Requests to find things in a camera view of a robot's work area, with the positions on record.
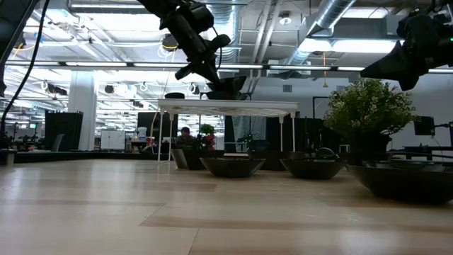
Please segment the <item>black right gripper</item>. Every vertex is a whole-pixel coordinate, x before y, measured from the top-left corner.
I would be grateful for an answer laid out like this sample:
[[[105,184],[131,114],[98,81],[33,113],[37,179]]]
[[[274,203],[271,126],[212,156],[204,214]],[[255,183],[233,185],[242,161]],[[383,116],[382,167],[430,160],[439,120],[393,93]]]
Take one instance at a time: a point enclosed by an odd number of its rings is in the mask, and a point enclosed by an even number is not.
[[[360,76],[373,79],[399,79],[402,91],[418,83],[415,73],[427,73],[432,51],[439,41],[435,22],[429,15],[413,12],[398,22],[397,34],[404,39],[396,42],[389,54],[365,67]]]

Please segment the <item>green artificial potted plant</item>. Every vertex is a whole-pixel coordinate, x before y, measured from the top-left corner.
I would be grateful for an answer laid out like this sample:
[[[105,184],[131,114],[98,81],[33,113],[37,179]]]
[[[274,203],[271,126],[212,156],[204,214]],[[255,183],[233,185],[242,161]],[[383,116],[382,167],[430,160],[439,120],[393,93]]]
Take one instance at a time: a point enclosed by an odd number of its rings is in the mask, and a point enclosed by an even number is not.
[[[328,98],[324,125],[350,145],[348,164],[385,160],[391,136],[416,119],[411,95],[388,82],[360,78]]]

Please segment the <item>white cabinet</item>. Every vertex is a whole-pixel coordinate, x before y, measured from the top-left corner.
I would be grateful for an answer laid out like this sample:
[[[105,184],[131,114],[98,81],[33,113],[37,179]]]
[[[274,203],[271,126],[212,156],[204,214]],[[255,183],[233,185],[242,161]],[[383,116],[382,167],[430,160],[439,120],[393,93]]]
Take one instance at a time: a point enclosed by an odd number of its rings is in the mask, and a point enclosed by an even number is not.
[[[101,150],[124,150],[125,131],[103,130],[101,132]]]

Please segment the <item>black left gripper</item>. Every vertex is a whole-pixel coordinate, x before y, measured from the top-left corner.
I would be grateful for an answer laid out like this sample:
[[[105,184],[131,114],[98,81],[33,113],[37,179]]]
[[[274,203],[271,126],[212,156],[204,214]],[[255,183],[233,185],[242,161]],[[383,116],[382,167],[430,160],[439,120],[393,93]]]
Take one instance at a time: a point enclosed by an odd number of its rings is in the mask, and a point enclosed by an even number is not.
[[[212,53],[208,50],[205,41],[195,32],[184,15],[174,12],[166,19],[166,26],[171,35],[178,42],[178,47],[184,51],[188,64],[180,68],[175,78],[180,80],[190,73],[204,77],[209,83],[222,84],[224,80],[213,67]]]

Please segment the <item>black leaf-shaped mini plate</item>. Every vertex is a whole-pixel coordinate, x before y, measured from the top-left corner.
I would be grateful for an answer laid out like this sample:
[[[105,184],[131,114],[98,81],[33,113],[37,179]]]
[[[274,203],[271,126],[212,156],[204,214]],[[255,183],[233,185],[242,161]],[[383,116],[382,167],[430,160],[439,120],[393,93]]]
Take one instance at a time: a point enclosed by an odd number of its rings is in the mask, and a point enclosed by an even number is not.
[[[329,180],[346,165],[343,161],[281,159],[282,165],[298,179]]]
[[[411,203],[445,204],[453,200],[453,171],[349,167],[374,195]]]
[[[223,178],[249,178],[263,165],[264,159],[205,157],[200,161],[211,174]]]

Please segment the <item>silver slanted ceiling duct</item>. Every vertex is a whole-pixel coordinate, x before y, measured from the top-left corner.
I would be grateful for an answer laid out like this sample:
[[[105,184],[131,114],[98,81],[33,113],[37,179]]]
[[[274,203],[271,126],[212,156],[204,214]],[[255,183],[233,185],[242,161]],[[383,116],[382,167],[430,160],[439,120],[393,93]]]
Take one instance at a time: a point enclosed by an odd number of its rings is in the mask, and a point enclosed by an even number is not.
[[[355,2],[356,0],[322,0],[318,11],[302,20],[297,31],[297,42],[299,46],[285,60],[285,64],[303,64],[312,53],[312,50],[302,47],[302,43],[313,35],[321,38],[331,37],[335,24]]]

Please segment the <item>long ceiling light bar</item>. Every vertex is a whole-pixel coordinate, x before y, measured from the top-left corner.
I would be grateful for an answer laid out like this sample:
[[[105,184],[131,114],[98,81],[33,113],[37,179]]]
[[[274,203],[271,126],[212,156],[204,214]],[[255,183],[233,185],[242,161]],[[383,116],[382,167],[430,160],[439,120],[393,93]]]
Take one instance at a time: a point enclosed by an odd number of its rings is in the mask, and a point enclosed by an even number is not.
[[[37,61],[36,68],[56,69],[180,69],[186,63],[180,62],[51,62]],[[221,64],[220,69],[227,70],[272,70],[272,71],[327,71],[360,72],[364,67],[320,66],[320,65],[279,65],[279,64]]]

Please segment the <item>black background panel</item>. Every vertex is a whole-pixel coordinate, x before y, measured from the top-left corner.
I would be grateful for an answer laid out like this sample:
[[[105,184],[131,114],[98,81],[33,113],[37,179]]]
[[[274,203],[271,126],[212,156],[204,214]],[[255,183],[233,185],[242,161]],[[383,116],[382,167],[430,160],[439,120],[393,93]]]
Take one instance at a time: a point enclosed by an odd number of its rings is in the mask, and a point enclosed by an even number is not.
[[[137,127],[146,128],[147,137],[152,137],[157,143],[160,139],[160,122],[161,116],[155,112],[140,112],[138,113]],[[162,120],[162,135],[163,137],[178,136],[178,115],[173,116],[173,121],[170,120],[169,113],[164,113]]]

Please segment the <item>black partition cabinet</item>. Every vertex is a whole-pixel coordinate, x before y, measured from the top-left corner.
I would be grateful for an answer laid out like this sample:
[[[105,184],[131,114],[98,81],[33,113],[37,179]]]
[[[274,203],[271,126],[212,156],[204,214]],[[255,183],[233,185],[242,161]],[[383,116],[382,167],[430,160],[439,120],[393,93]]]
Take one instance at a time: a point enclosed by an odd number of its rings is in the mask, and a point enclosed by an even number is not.
[[[44,127],[45,149],[53,150],[55,142],[59,142],[56,152],[78,150],[83,116],[82,112],[46,112]]]

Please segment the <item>black monitor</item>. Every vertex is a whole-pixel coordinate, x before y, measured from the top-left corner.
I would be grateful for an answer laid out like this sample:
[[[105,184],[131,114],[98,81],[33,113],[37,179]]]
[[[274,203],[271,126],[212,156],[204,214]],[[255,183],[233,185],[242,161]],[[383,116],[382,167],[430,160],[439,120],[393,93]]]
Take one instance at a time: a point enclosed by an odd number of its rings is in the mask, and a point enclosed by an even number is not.
[[[418,116],[414,122],[415,135],[435,135],[435,121],[430,116]]]

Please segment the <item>person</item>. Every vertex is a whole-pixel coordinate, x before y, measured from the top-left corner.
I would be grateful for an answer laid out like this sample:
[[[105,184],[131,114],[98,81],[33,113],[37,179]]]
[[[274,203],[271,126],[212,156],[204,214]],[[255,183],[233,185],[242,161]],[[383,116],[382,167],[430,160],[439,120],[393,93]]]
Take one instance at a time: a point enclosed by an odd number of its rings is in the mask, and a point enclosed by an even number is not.
[[[175,139],[175,144],[177,149],[194,149],[197,140],[190,134],[190,128],[183,127],[180,135]]]

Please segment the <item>white lattice shelf rack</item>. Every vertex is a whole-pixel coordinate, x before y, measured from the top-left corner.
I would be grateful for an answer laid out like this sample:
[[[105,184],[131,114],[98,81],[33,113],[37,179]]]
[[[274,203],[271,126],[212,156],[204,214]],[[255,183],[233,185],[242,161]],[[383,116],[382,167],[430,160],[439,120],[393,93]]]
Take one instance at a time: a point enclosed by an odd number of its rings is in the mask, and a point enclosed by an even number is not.
[[[227,115],[278,117],[280,125],[288,114],[292,119],[292,141],[295,142],[295,113],[298,102],[284,101],[234,101],[234,100],[194,100],[161,98],[157,100],[160,114],[169,113],[171,123],[174,114],[183,115]]]

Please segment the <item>grey cylindrical cup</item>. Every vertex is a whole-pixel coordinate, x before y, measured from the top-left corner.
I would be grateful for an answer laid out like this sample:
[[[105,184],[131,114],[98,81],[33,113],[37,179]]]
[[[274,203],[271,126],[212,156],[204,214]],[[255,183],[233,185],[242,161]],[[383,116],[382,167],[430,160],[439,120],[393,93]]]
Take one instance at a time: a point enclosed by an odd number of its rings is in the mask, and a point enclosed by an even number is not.
[[[16,154],[15,149],[0,149],[0,165],[12,165]]]

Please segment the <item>white pillar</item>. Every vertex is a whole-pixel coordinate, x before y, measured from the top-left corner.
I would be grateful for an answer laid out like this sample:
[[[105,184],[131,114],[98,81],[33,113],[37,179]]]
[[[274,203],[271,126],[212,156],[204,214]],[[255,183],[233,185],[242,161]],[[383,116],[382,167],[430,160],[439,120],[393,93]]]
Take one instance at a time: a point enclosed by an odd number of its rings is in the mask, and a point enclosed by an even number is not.
[[[95,72],[72,71],[69,87],[69,112],[82,112],[79,150],[92,151],[95,142],[98,82]]]

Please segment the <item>silver spiral ceiling duct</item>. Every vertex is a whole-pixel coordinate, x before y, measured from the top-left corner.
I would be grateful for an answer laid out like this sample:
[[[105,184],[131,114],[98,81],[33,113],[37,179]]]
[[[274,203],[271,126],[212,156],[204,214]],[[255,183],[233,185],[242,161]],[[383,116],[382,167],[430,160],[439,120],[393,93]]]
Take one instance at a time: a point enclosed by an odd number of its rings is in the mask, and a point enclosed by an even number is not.
[[[227,4],[208,4],[207,8],[214,16],[214,30],[205,33],[206,37],[211,40],[216,35],[225,34],[231,39],[231,42],[222,49],[217,51],[218,57],[222,58],[222,64],[237,61],[238,41],[239,41],[239,14],[240,7]]]

